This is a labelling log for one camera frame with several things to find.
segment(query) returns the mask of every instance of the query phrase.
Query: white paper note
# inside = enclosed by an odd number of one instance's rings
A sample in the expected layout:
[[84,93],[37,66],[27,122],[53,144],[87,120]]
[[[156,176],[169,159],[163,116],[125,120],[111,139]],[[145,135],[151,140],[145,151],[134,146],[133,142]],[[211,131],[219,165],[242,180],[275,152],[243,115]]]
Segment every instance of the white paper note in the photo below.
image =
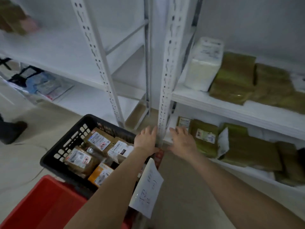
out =
[[135,188],[129,206],[150,219],[162,183],[163,178],[158,172],[154,160],[150,158]]

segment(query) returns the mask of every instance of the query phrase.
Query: person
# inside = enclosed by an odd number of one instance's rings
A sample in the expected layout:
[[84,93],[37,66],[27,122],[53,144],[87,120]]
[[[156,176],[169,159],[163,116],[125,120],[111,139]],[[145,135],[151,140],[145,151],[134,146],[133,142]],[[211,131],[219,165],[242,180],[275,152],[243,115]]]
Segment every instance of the person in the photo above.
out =
[[[287,208],[200,154],[193,137],[185,128],[170,128],[170,132],[173,145],[169,150],[190,163],[201,175],[237,229],[305,228],[305,222]],[[65,229],[120,228],[137,175],[146,158],[154,153],[156,134],[156,127],[152,132],[147,127],[135,137],[131,154],[105,179]]]
[[27,128],[27,123],[18,121],[16,123],[5,122],[0,114],[0,141],[5,144],[13,143]]

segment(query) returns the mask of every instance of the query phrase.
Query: black plastic basket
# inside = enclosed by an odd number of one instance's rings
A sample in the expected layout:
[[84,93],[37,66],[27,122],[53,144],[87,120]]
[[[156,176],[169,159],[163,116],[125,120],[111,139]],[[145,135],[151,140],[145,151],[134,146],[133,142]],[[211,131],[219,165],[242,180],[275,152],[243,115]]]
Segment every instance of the black plastic basket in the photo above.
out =
[[[88,114],[82,117],[40,160],[42,167],[48,169],[67,183],[74,185],[76,190],[87,198],[92,196],[97,190],[97,186],[70,171],[68,166],[64,164],[64,158],[75,146],[80,146],[84,143],[83,138],[95,127],[113,137],[117,136],[128,143],[134,143],[135,134]],[[116,169],[118,164],[113,162],[111,167]]]

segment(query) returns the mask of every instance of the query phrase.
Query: metal shelving unit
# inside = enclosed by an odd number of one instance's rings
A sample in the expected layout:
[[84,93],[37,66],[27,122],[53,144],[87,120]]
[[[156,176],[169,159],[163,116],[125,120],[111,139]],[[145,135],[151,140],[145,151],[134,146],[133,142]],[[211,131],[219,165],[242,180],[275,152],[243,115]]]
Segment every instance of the metal shelving unit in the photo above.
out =
[[[149,113],[151,0],[12,1],[38,20],[41,28],[23,37],[0,33],[0,54],[75,83],[54,104],[121,127],[138,104],[146,106],[144,114]],[[114,7],[120,15],[110,11]],[[131,60],[139,60],[135,57],[139,51],[145,69],[132,72]],[[136,73],[137,79],[145,79],[146,86],[113,80],[112,76],[128,76],[124,70],[132,78]]]
[[[210,1],[213,4],[216,2],[216,0],[206,1],[207,3]],[[204,32],[202,26],[201,32],[197,32],[197,24],[200,24],[200,22],[198,23],[198,15],[201,4],[202,0],[170,0],[158,118],[159,145],[172,143],[169,127],[175,127],[178,116],[182,116],[200,119],[217,126],[222,122],[242,125],[248,128],[251,136],[268,141],[283,140],[294,143],[297,148],[304,147],[305,115],[252,101],[247,101],[243,106],[239,106],[217,100],[210,97],[206,92],[194,91],[183,85],[191,59],[188,57],[189,50],[193,46],[195,39],[205,36],[199,35],[199,33],[202,34]],[[288,71],[305,73],[305,66],[302,64],[267,58],[259,54],[245,53],[234,50],[234,48],[226,48],[226,51],[228,50],[254,55],[257,57],[256,62],[287,69]],[[256,177],[280,188],[299,191],[297,188],[276,182],[272,175],[273,173],[249,167],[241,168],[219,160],[212,160],[224,167]]]

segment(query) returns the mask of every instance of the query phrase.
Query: basket holes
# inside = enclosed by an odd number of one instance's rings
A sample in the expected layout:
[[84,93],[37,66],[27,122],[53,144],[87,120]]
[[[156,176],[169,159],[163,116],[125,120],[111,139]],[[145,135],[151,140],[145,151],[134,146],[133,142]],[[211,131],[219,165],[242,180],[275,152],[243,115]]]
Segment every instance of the basket holes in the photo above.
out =
[[78,131],[76,133],[74,133],[74,135],[71,137],[71,139],[75,138],[77,134],[78,134]]
[[69,139],[63,146],[66,147],[71,142],[71,139]]
[[55,157],[56,159],[58,159],[58,158],[60,158],[60,155],[59,155],[59,154],[54,154],[54,157]]

